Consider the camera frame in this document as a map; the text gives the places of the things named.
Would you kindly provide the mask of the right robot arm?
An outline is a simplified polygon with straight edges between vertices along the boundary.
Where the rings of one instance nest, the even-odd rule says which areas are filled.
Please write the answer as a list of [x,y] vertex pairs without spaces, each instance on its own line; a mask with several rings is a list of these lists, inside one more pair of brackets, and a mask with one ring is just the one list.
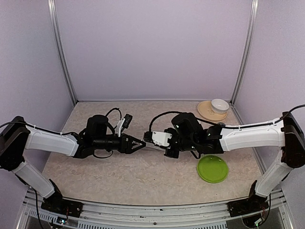
[[220,125],[204,129],[192,113],[172,119],[172,128],[153,133],[153,142],[166,148],[167,157],[178,158],[181,151],[222,154],[241,148],[276,146],[280,152],[267,171],[253,184],[244,208],[255,211],[263,200],[293,169],[305,164],[305,137],[294,117],[285,112],[279,120],[252,125]]

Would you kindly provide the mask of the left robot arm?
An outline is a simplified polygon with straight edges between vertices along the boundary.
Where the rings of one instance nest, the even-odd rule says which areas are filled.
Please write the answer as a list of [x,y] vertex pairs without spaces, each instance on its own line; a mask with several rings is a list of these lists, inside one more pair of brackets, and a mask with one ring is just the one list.
[[67,207],[66,200],[54,182],[46,179],[23,156],[26,149],[36,149],[84,159],[93,156],[97,150],[118,151],[132,154],[146,146],[146,143],[124,134],[132,116],[127,114],[118,124],[118,129],[109,123],[108,117],[94,115],[87,120],[80,133],[58,133],[30,125],[21,116],[3,124],[0,134],[0,167],[14,173],[19,179],[36,190],[56,212]]

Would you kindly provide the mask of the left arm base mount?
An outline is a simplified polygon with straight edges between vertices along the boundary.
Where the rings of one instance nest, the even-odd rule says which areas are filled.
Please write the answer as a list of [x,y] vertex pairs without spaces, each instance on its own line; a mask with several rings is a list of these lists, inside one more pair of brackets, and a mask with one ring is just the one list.
[[83,209],[83,203],[63,198],[56,184],[51,179],[49,181],[54,187],[54,193],[48,198],[43,198],[41,208],[53,213],[65,215],[66,217],[72,216],[79,218]]

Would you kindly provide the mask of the clear plastic pill organizer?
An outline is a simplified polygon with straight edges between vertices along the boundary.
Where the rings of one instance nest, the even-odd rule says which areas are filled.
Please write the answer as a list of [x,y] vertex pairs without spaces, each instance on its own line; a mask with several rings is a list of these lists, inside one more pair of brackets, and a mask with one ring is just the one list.
[[145,148],[150,148],[150,149],[160,150],[160,151],[165,151],[167,149],[164,146],[158,146],[153,143],[145,143]]

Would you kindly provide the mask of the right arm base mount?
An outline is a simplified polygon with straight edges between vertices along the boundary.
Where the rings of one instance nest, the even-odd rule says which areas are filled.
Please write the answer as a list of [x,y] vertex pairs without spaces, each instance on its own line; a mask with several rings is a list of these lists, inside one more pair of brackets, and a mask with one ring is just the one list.
[[270,204],[267,201],[267,197],[261,197],[256,194],[257,180],[251,185],[249,196],[244,199],[230,201],[227,203],[230,217],[237,217],[245,214],[250,214],[267,209]]

